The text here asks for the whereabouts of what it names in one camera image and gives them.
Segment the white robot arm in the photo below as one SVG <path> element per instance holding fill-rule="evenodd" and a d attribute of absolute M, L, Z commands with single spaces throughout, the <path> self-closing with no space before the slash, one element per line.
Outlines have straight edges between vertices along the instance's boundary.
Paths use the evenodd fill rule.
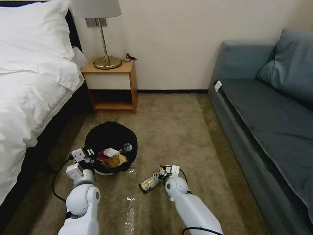
<path fill-rule="evenodd" d="M 100 191 L 92 184 L 74 188 L 66 199 L 68 218 L 65 219 L 59 235 L 98 235 L 97 221 Z"/>
<path fill-rule="evenodd" d="M 83 149 L 72 152 L 77 163 L 68 166 L 66 174 L 73 180 L 74 188 L 66 199 L 67 213 L 58 235 L 99 235 L 97 212 L 101 195 L 94 186 L 94 172 L 88 166 L 89 151 L 89 155 Z"/>
<path fill-rule="evenodd" d="M 170 200 L 175 202 L 176 210 L 192 235 L 224 234 L 217 218 L 203 201 L 191 194 L 187 182 L 178 176 L 179 166 L 166 166 L 165 189 Z"/>

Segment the white bedsheet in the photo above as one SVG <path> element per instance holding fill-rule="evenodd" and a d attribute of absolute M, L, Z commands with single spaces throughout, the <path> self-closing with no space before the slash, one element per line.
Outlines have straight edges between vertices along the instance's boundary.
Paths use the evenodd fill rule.
<path fill-rule="evenodd" d="M 83 83 L 73 62 L 49 56 L 34 59 L 36 63 L 0 58 L 0 204 L 17 182 L 26 148 L 36 145 L 52 117 Z"/>

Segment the sofa cushion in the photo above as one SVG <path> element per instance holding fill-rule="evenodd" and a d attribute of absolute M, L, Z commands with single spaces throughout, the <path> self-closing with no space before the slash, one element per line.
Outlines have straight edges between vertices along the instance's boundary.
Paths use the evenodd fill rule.
<path fill-rule="evenodd" d="M 284 29 L 274 59 L 261 69 L 258 78 L 313 105 L 313 32 Z"/>
<path fill-rule="evenodd" d="M 221 79 L 222 90 L 313 221 L 313 111 L 257 79 Z"/>

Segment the trash can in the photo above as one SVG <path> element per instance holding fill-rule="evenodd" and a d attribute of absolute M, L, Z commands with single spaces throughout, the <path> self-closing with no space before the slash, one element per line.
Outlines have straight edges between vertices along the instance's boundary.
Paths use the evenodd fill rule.
<path fill-rule="evenodd" d="M 98 156 L 102 150 L 108 148 L 120 150 L 126 143 L 132 145 L 132 150 L 125 154 L 126 162 L 112 168 L 102 165 L 102 161 L 95 159 L 93 165 L 95 172 L 101 175 L 111 175 L 116 172 L 127 171 L 136 159 L 138 144 L 136 135 L 130 129 L 117 122 L 108 121 L 91 129 L 86 136 L 84 148 L 91 148 L 95 156 Z"/>

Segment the lamp shade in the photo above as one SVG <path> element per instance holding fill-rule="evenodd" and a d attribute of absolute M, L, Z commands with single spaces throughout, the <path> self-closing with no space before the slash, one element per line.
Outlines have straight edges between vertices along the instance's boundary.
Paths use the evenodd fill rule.
<path fill-rule="evenodd" d="M 118 0 L 72 0 L 73 16 L 109 18 L 122 14 Z"/>

